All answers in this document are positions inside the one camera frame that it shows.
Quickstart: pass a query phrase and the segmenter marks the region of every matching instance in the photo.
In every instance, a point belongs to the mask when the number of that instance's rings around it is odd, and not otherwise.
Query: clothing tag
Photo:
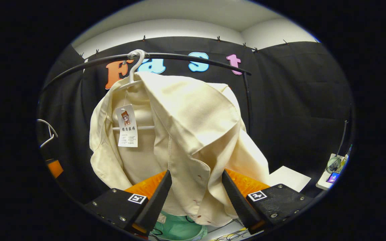
[[[120,126],[119,147],[138,147],[138,127],[132,104],[117,108],[118,125]]]

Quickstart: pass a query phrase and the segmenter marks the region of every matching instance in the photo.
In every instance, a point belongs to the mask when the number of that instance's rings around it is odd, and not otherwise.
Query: clothes rack
[[[183,60],[183,61],[194,61],[194,62],[199,62],[199,63],[204,63],[204,64],[210,64],[214,66],[219,66],[223,67],[226,69],[230,70],[235,70],[240,73],[242,73],[242,78],[244,81],[244,86],[245,86],[245,92],[247,95],[247,108],[248,108],[248,134],[250,134],[251,131],[251,125],[252,125],[252,119],[253,119],[253,112],[252,112],[252,104],[251,104],[251,94],[250,94],[250,88],[248,86],[248,81],[247,81],[247,75],[251,75],[250,72],[247,70],[231,66],[229,64],[224,64],[219,61],[213,61],[210,59],[205,59],[205,58],[199,58],[199,57],[194,57],[194,56],[189,56],[189,55],[178,55],[178,54],[168,54],[168,53],[145,53],[145,57],[147,59],[172,59],[172,60]],[[128,56],[128,54],[125,55],[113,55],[113,56],[108,56],[108,57],[103,57],[99,59],[95,59],[93,61],[87,61],[86,63],[79,64],[77,66],[74,66],[63,73],[60,73],[58,76],[53,78],[51,81],[46,84],[46,86],[43,87],[43,89],[40,92],[40,95],[44,93],[49,86],[54,84],[57,80],[62,79],[63,77],[66,77],[72,73],[75,73],[77,71],[90,68],[93,66],[97,66],[100,64],[107,64],[111,63],[114,61],[125,61],[125,60],[131,60],[131,59],[138,59],[137,56],[134,56],[133,58]]]

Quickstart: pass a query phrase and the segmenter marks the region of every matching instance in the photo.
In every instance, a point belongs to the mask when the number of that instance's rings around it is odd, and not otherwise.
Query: white plastic hanger
[[[40,148],[42,148],[45,144],[49,143],[49,141],[53,140],[53,138],[55,137],[55,135],[56,135],[56,137],[58,137],[58,134],[57,134],[56,131],[53,129],[53,127],[52,127],[48,122],[46,122],[45,120],[43,120],[43,119],[37,119],[37,122],[43,122],[43,123],[46,123],[46,124],[49,126],[50,139],[48,139],[47,141],[45,141],[44,143],[42,143],[42,144],[40,145]]]
[[[135,72],[136,69],[138,69],[138,67],[142,64],[142,61],[144,61],[145,59],[145,52],[141,49],[135,49],[134,51],[130,52],[128,54],[128,57],[130,59],[133,59],[135,58],[135,56],[139,56],[139,60],[138,62],[132,67],[132,69],[129,71],[129,83],[128,84],[125,84],[125,85],[122,85],[120,86],[119,88],[117,88],[116,90],[114,91],[117,91],[117,90],[123,90],[123,89],[126,89],[126,88],[129,88],[135,84],[140,84],[142,83],[142,80],[138,80],[138,81],[133,81],[133,74]],[[138,130],[150,130],[150,129],[154,129],[154,126],[142,126],[142,127],[138,127]]]

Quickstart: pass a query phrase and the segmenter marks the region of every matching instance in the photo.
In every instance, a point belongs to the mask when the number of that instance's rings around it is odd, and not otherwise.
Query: white wall
[[[258,23],[241,32],[248,47],[263,49],[289,42],[311,41],[315,38],[288,19],[274,19]]]
[[[145,38],[191,36],[214,38],[220,36],[223,41],[237,44],[247,43],[248,47],[263,49],[266,47],[283,44],[285,41],[311,41],[315,38],[307,31],[297,26],[288,19],[274,19],[258,23],[250,28],[237,32],[230,28],[205,23],[196,20],[185,19],[158,19],[120,26],[93,37],[74,49],[82,54],[83,58],[96,53],[96,49],[105,49],[124,43]]]
[[[214,38],[220,36],[221,40],[242,44],[244,39],[240,32],[218,26],[212,23],[199,22],[185,19],[158,19],[148,20],[120,26],[93,37],[74,49],[82,54],[83,58],[99,51],[121,45],[124,43],[141,40],[145,35],[147,38],[169,37],[169,36],[190,36]]]

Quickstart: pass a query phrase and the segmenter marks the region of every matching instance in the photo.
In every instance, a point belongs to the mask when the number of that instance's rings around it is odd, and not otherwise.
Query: blue letter
[[[148,71],[151,73],[160,74],[166,70],[166,67],[164,67],[163,59],[152,59],[150,62],[148,62],[148,60],[149,59],[144,59],[144,61],[142,61],[143,64],[138,67],[138,72]]]
[[[189,56],[209,59],[206,53],[201,53],[201,52],[193,52],[193,53],[190,53]],[[209,68],[209,64],[193,62],[193,61],[190,61],[190,63],[191,64],[189,64],[189,69],[193,72],[196,72],[196,71],[205,72]]]

